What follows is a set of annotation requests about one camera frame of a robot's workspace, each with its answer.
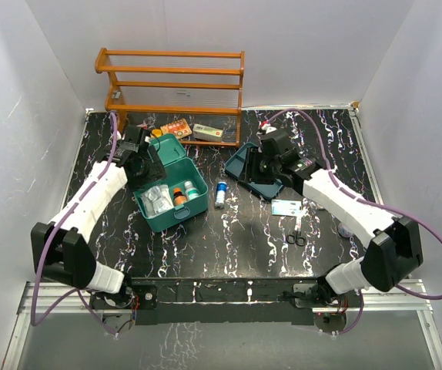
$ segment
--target open storage box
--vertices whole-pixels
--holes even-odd
[[[156,140],[152,140],[151,144],[156,148],[166,171],[166,179],[152,183],[151,187],[166,183],[168,185],[169,195],[172,199],[173,189],[176,187],[179,187],[184,194],[186,193],[186,181],[192,181],[193,186],[199,191],[197,198],[187,200],[184,204],[180,204],[171,210],[151,217],[146,215],[144,204],[141,200],[142,193],[147,189],[134,192],[142,215],[147,220],[152,231],[158,233],[207,210],[207,184],[199,170],[197,170],[194,162],[186,156],[185,149],[175,135],[167,133]]]

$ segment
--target dark blue tray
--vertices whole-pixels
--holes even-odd
[[[241,148],[239,148],[235,155],[226,161],[226,166],[224,172],[239,180],[239,175],[241,175],[243,170],[243,164],[246,159],[246,150],[251,147],[256,146],[254,143],[244,143]],[[283,189],[283,185],[279,180],[275,180],[274,183],[270,185],[263,185],[258,183],[248,183],[248,188],[250,188],[255,193],[262,195],[265,200],[272,200],[280,191]]]

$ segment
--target box handle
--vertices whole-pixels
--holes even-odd
[[[190,209],[184,206],[181,210],[176,210],[173,215],[177,220],[183,220],[190,215]]]

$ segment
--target white wall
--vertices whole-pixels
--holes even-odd
[[[85,107],[108,49],[246,51],[243,105],[359,100],[413,0],[26,0]]]
[[[62,202],[84,109],[23,0],[0,0],[0,367],[27,280],[29,233]]]
[[[386,204],[442,233],[442,2],[416,1],[360,104]],[[417,276],[442,293],[442,247],[424,235]],[[442,301],[433,302],[442,338]]]

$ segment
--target aluminum frame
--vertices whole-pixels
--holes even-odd
[[[373,168],[370,163],[370,158],[368,157],[367,149],[363,141],[363,135],[361,133],[360,122],[357,117],[357,111],[348,104],[343,105],[305,105],[305,106],[257,106],[244,108],[243,110],[255,110],[255,109],[285,109],[285,108],[298,108],[298,109],[348,109],[350,113],[351,122],[353,124],[354,132],[357,136],[357,142],[362,153],[363,162],[367,170],[367,175],[369,177],[370,185],[372,187],[373,195],[378,203],[383,203],[382,196],[380,195],[380,190],[377,185],[377,179],[375,177]],[[86,116],[91,112],[92,109],[86,110]],[[413,289],[415,291],[426,292],[422,280],[412,280],[408,279],[403,281],[403,286],[405,288]],[[18,310],[18,317],[15,323],[14,331],[12,332],[11,341],[8,345],[8,350],[5,355],[5,360],[2,364],[2,369],[17,369],[19,360],[22,355],[25,340],[28,335],[28,330],[30,326],[30,311],[32,303],[32,289],[34,287],[33,283],[27,283],[25,288],[25,293],[23,294],[21,304]],[[42,283],[40,285],[39,292],[39,302],[36,308],[37,313],[44,312],[49,305],[51,305],[55,299],[61,296],[70,287],[60,284],[60,283]],[[88,292],[83,291],[83,296],[85,298],[90,298]],[[430,352],[432,362],[435,369],[442,369],[442,343],[440,336],[437,331],[437,327],[434,323],[433,309],[431,307],[430,301],[422,300],[420,298],[415,298],[409,294],[405,294],[402,291],[394,288],[388,293],[379,292],[376,289],[369,289],[368,291],[363,291],[364,299],[364,310],[365,311],[416,311],[418,314],[418,320],[423,329],[425,341]],[[249,304],[249,302],[239,302],[240,304]],[[334,311],[335,308],[313,308],[313,312],[328,312]],[[358,308],[348,308],[348,311],[357,311]],[[82,305],[79,296],[72,294],[67,299],[58,305],[53,311],[56,314],[85,314],[87,310]],[[130,310],[100,310],[97,311],[99,314],[129,314]]]

